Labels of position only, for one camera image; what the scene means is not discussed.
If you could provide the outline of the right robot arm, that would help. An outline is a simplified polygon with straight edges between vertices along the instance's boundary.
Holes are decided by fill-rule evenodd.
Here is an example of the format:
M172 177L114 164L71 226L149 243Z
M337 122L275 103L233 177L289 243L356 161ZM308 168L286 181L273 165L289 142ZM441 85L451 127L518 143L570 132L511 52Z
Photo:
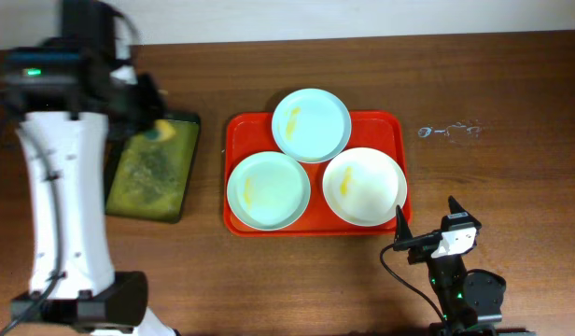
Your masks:
M450 213L441 226L419 236L412 235L397 206L396 236L390 248L406 251L409 264L428 267L428 281L438 299L430 305L440 319L428 327L431 335L495 335L506 281L486 270L466 268L463 257L476 246L482 223L454 197L448 198L448 206Z

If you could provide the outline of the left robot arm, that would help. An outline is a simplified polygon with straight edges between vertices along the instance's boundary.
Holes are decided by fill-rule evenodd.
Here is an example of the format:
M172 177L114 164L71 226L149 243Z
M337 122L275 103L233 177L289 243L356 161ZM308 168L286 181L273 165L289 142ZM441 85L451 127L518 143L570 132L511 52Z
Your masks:
M63 1L60 13L58 35L12 49L0 69L0 103L17 124L35 235L29 287L11 301L9 326L170 335L148 306L145 274L114 268L105 229L105 144L151 129L163 102L151 77L135 73L116 33L116 8Z

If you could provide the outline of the light blue plate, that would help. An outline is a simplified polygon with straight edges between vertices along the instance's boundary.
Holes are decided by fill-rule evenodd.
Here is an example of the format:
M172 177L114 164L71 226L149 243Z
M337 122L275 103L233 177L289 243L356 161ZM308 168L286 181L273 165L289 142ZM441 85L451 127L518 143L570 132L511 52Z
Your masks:
M352 120L345 104L333 93L301 89L288 94L272 115L273 139L296 161L329 161L347 145Z
M312 194L303 167L289 156L263 151L240 161L231 171L226 198L232 213L247 227L278 231L305 212Z

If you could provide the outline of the white plate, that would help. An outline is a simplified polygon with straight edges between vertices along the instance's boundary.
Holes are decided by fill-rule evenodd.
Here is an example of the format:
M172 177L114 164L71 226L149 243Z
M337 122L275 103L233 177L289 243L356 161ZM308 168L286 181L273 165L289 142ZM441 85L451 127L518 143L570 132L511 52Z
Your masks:
M355 147L330 161L322 191L331 211L359 227L376 227L396 217L405 205L408 186L397 162L384 152Z

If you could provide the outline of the yellow green sponge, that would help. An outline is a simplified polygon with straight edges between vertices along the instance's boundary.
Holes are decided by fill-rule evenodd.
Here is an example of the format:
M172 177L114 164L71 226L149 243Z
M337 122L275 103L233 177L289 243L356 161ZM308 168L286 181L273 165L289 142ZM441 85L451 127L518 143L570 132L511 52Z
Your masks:
M173 138L176 134L174 125L170 120L157 119L151 129L144 132L147 140L153 142L164 142Z

